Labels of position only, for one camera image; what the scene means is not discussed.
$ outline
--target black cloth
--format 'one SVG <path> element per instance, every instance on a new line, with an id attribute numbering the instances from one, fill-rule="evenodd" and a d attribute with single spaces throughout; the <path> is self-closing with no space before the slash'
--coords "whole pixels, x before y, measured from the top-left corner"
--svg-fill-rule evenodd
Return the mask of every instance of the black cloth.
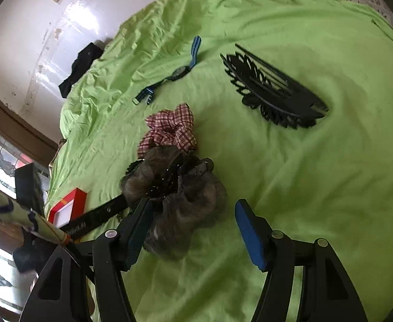
<path id="1" fill-rule="evenodd" d="M 67 98 L 67 95 L 71 91 L 71 86 L 80 80 L 85 72 L 89 70 L 93 61 L 101 57 L 102 53 L 103 50 L 92 42 L 79 53 L 71 67 L 71 75 L 59 85 L 63 98 Z"/>

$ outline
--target green fabric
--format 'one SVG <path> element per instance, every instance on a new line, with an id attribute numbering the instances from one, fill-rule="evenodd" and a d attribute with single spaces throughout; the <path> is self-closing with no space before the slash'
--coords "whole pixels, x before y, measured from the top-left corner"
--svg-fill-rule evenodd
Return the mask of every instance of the green fabric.
<path id="1" fill-rule="evenodd" d="M 133 105 L 142 88 L 190 61 L 195 35 L 202 45 L 192 72 L 163 85 L 152 105 Z M 244 107 L 219 57 L 235 42 L 319 95 L 327 117 L 284 129 Z M 228 211 L 195 233 L 181 261 L 142 252 L 123 275 L 137 321 L 251 320 L 266 275 L 251 264 L 234 221 L 239 198 L 293 239 L 326 238 L 369 321 L 381 321 L 393 307 L 393 29 L 384 19 L 338 0 L 152 3 L 122 25 L 68 96 L 68 142 L 47 208 L 75 187 L 89 193 L 86 210 L 117 196 L 147 131 L 144 118 L 182 102 L 195 115 L 197 154 L 214 161 L 228 191 Z M 116 225 L 112 219 L 86 239 Z"/>

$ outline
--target brown wooden edge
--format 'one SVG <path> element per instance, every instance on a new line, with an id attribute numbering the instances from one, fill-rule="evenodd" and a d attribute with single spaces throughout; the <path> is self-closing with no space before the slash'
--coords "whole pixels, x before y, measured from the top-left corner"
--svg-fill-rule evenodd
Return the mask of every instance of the brown wooden edge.
<path id="1" fill-rule="evenodd" d="M 0 101 L 0 135 L 42 166 L 48 167 L 58 145 L 31 127 Z"/>

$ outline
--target red box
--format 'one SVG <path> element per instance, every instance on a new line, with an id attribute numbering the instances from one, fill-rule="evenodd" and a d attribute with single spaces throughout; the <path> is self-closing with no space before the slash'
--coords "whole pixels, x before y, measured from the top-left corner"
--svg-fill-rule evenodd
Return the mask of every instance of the red box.
<path id="1" fill-rule="evenodd" d="M 80 217 L 85 210 L 87 193 L 76 188 L 58 202 L 49 213 L 49 222 L 57 228 Z"/>

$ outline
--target black strap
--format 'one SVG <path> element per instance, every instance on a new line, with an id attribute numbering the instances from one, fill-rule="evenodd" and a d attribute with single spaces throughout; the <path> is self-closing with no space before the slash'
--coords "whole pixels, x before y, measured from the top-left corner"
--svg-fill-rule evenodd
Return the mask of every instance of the black strap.
<path id="1" fill-rule="evenodd" d="M 128 208 L 128 204 L 126 203 L 125 196 L 120 194 L 102 206 L 81 215 L 77 219 L 71 220 L 68 224 L 61 227 L 61 230 L 70 235 L 73 240 L 77 240 L 103 225 L 111 217 L 126 208 Z"/>

